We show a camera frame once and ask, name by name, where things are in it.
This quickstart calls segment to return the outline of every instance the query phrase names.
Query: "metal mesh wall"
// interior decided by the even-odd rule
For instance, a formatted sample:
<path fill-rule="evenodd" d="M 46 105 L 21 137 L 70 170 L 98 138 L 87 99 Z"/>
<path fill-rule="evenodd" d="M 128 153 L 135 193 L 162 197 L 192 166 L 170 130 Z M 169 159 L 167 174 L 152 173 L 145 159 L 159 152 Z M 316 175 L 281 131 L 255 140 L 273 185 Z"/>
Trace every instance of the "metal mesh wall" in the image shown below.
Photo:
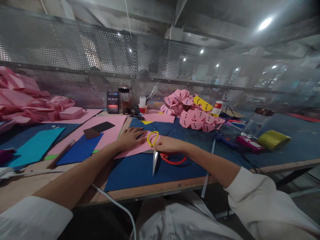
<path fill-rule="evenodd" d="M 6 7 L 0 8 L 0 65 L 35 78 L 53 96 L 95 108 L 104 108 L 106 92 L 121 86 L 130 87 L 137 104 L 157 81 L 149 108 L 160 107 L 177 88 L 230 106 L 296 105 L 315 94 L 320 76 L 313 69 Z"/>

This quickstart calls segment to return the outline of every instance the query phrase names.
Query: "ceiling light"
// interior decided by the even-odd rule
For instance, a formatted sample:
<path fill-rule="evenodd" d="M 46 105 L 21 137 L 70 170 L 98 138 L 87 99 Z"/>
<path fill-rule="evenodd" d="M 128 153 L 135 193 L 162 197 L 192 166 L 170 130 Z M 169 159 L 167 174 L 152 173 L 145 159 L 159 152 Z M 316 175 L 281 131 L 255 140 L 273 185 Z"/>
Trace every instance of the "ceiling light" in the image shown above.
<path fill-rule="evenodd" d="M 259 27 L 259 30 L 262 30 L 262 29 L 265 29 L 272 21 L 272 18 L 267 18 L 266 20 L 264 20 L 260 27 Z"/>

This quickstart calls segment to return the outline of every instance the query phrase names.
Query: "red scissor handle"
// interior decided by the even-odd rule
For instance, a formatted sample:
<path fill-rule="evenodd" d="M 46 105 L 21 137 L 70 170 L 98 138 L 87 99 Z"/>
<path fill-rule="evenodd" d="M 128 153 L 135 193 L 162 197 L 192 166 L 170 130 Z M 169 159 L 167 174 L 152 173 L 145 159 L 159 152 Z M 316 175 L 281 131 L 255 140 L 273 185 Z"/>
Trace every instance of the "red scissor handle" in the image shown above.
<path fill-rule="evenodd" d="M 184 156 L 184 158 L 179 161 L 179 162 L 172 162 L 172 161 L 169 161 L 166 157 L 170 156 L 170 155 L 173 155 L 173 154 L 176 154 L 176 153 L 160 153 L 160 156 L 161 158 L 166 161 L 167 163 L 171 164 L 171 165 L 180 165 L 182 163 L 184 163 L 184 161 L 187 159 L 186 156 Z"/>

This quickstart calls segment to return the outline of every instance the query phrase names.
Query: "pink paper pile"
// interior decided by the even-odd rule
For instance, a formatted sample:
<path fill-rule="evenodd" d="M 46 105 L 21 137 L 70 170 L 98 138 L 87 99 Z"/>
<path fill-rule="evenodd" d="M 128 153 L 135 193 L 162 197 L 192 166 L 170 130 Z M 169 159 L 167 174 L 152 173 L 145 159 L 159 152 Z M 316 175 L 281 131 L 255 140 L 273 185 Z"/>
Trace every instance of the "pink paper pile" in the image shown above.
<path fill-rule="evenodd" d="M 210 132 L 219 129 L 225 122 L 224 119 L 213 117 L 200 109 L 193 102 L 193 96 L 186 89 L 177 89 L 173 94 L 165 97 L 164 100 L 169 107 L 163 104 L 160 110 L 164 114 L 175 115 L 180 118 L 180 124 L 185 128 L 191 127 L 195 130 L 202 129 L 204 132 Z"/>
<path fill-rule="evenodd" d="M 67 97 L 49 96 L 49 92 L 40 91 L 36 80 L 0 66 L 0 121 L 15 124 L 53 122 L 75 119 L 84 112 L 82 108 L 73 107 L 74 101 Z"/>

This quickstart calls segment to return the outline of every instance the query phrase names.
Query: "red mat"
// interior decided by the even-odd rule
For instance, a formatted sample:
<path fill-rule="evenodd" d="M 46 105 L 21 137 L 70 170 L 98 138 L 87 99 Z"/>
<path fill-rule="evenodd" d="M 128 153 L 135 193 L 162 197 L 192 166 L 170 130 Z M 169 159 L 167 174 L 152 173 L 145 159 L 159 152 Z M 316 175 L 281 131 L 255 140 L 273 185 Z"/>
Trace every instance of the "red mat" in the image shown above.
<path fill-rule="evenodd" d="M 294 114 L 294 113 L 285 113 L 285 114 L 288 116 L 299 118 L 301 120 L 305 120 L 305 121 L 309 121 L 309 122 L 320 122 L 320 119 L 318 119 L 318 118 L 311 118 L 311 117 L 303 116 L 300 114 Z"/>

